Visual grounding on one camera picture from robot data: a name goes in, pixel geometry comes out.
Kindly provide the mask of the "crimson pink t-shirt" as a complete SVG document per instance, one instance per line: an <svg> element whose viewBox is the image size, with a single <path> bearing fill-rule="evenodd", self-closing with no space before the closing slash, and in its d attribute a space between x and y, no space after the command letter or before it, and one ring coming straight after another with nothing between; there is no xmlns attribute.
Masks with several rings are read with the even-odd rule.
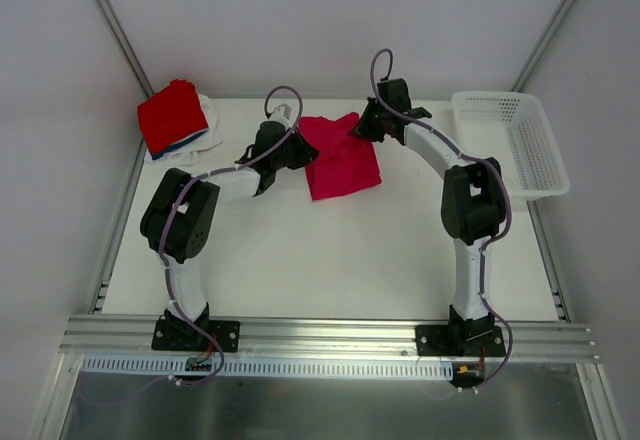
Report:
<svg viewBox="0 0 640 440"><path fill-rule="evenodd" d="M312 201L351 195L382 183L373 144L350 135L359 120L356 112L336 120L301 118L300 133L318 151L305 167Z"/></svg>

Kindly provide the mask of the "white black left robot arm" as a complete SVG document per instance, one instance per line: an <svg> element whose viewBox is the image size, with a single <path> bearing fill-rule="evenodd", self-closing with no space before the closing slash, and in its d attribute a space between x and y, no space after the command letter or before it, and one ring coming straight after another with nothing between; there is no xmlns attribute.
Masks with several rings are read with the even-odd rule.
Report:
<svg viewBox="0 0 640 440"><path fill-rule="evenodd" d="M140 223L140 232L154 251L169 297L156 322L156 351L231 351L229 340L212 325L197 257L207 244L218 205L263 194L281 169L297 170L319 156L296 127L263 122L244 154L231 167L193 176L169 169L158 185Z"/></svg>

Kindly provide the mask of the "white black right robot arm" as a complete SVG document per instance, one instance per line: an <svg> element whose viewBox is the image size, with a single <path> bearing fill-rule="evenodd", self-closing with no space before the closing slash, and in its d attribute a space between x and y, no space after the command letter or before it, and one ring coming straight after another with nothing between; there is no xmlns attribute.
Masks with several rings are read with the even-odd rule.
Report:
<svg viewBox="0 0 640 440"><path fill-rule="evenodd" d="M444 325L419 325L421 356L504 358L509 331L488 302L490 247L509 230L512 211L494 158L462 151L447 134L428 124L431 114L415 108L406 82L373 81L373 95L351 134L370 142L391 137L419 155L443 182L440 215L454 242L456 284Z"/></svg>

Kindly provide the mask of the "folded blue t-shirt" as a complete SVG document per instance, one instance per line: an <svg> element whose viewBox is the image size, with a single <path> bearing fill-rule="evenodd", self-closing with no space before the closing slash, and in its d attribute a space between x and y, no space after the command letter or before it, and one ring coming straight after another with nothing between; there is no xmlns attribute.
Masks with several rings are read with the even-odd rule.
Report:
<svg viewBox="0 0 640 440"><path fill-rule="evenodd" d="M187 136L177 142L170 144L168 147L164 148L158 153L153 153L147 150L145 153L145 159L148 161L157 161L172 154L191 153L193 151L197 151L198 146L200 145L201 138L205 137L208 133L208 130L196 132L190 136Z"/></svg>

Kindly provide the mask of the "folded red t-shirt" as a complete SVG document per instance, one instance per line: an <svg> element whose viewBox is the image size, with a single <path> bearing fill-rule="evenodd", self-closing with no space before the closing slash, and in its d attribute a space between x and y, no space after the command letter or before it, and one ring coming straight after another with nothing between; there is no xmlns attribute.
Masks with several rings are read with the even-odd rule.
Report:
<svg viewBox="0 0 640 440"><path fill-rule="evenodd" d="M147 150L153 153L196 132L208 130L195 85L181 79L172 80L141 103L137 107L137 119Z"/></svg>

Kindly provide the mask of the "white plastic mesh basket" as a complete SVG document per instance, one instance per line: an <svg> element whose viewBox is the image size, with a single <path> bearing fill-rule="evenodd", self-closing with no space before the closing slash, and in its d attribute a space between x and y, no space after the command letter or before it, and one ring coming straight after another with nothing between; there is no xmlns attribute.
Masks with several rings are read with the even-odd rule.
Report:
<svg viewBox="0 0 640 440"><path fill-rule="evenodd" d="M495 158L512 198L535 201L569 191L559 147L536 97L467 91L455 93L451 104L463 152Z"/></svg>

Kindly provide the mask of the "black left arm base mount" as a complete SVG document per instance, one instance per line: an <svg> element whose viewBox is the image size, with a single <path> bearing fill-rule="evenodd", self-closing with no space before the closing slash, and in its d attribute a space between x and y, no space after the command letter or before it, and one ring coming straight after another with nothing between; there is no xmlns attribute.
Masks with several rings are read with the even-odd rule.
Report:
<svg viewBox="0 0 640 440"><path fill-rule="evenodd" d="M217 341L224 353L238 351L240 323L230 320L199 318L196 325ZM164 352L204 352L211 342L190 325L169 315L161 316L155 323L151 349Z"/></svg>

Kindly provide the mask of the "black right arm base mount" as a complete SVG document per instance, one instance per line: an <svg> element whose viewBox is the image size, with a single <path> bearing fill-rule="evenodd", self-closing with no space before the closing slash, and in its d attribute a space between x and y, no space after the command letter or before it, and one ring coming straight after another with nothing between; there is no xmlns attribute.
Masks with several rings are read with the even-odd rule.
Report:
<svg viewBox="0 0 640 440"><path fill-rule="evenodd" d="M448 325L423 324L414 329L417 354L420 357L485 357L504 358L506 341L502 329L464 338L455 336Z"/></svg>

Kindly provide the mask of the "aluminium mounting rail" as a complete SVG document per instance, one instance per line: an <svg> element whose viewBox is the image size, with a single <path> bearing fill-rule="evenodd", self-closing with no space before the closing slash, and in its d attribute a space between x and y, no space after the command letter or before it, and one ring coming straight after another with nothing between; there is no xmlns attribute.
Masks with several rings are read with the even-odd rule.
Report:
<svg viewBox="0 0 640 440"><path fill-rule="evenodd" d="M60 350L132 353L151 350L157 316L72 316ZM417 321L241 318L238 352L257 358L394 360L418 358ZM513 322L516 362L599 363L591 328L566 322Z"/></svg>

